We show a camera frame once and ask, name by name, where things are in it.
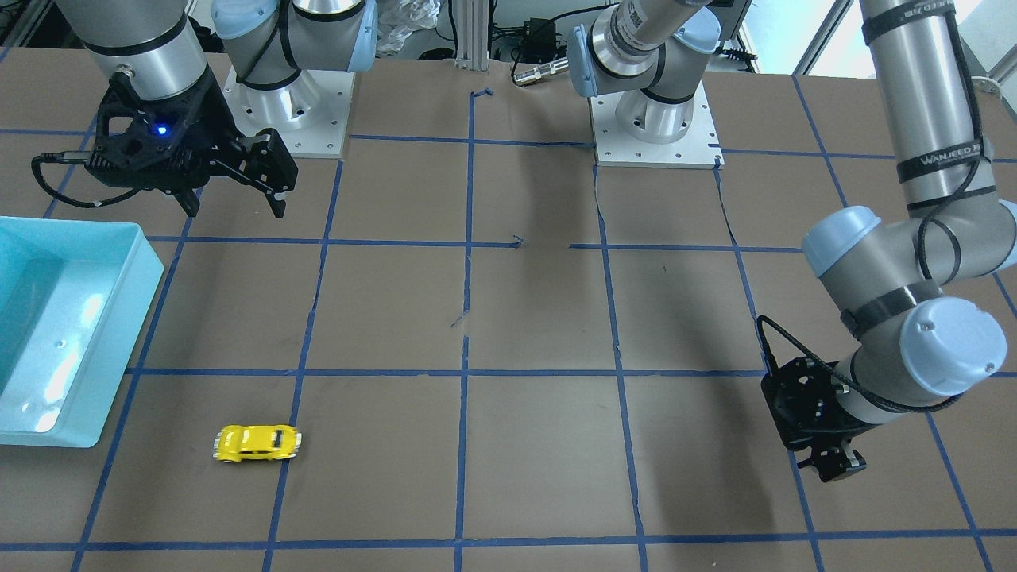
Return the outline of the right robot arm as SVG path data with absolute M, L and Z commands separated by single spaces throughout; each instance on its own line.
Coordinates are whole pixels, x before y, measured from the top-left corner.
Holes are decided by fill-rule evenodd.
M 313 72 L 366 72 L 377 54 L 374 1 L 215 1 L 231 60 L 226 95 L 182 1 L 59 1 L 108 87 L 88 152 L 41 153 L 51 198 L 101 209 L 157 191 L 199 213 L 197 189 L 230 178 L 282 218 L 298 166 L 286 133 L 328 126 Z

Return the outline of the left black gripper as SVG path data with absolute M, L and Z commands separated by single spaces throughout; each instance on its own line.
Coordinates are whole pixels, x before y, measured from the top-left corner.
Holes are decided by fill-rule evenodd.
M 798 468 L 816 470 L 824 484 L 868 467 L 864 456 L 854 450 L 853 439 L 874 427 L 841 406 L 838 391 L 843 384 L 830 373 L 836 365 L 799 357 L 760 381 L 781 442 L 788 451 L 806 450 L 809 456 Z

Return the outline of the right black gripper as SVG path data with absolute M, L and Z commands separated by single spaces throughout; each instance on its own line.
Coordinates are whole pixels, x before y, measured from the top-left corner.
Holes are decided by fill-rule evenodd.
M 86 163 L 94 178 L 111 187 L 171 191 L 186 217 L 195 218 L 199 186 L 229 177 L 260 192 L 273 217 L 284 217 L 299 168 L 275 128 L 240 133 L 213 69 L 162 100 L 143 99 L 123 70 L 109 84 Z

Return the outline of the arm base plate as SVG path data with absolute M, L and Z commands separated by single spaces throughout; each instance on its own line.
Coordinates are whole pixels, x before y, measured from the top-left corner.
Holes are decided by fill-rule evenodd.
M 725 159 L 704 83 L 694 97 L 664 104 L 642 91 L 589 98 L 601 167 L 720 169 Z
M 237 83 L 231 68 L 222 93 L 248 137 L 273 128 L 294 158 L 340 160 L 356 79 L 348 71 L 303 70 L 294 83 L 259 91 Z

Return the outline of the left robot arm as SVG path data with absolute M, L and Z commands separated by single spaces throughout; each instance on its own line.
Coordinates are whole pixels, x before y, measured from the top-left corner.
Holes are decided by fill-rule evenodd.
M 992 171 L 976 91 L 952 1 L 864 1 L 871 52 L 908 217 L 883 224 L 846 207 L 802 240 L 811 271 L 858 348 L 825 362 L 802 355 L 777 365 L 760 340 L 765 401 L 799 468 L 821 481 L 868 467 L 853 440 L 905 414 L 955 404 L 1005 361 L 994 316 L 943 287 L 1015 263 L 1015 205 Z

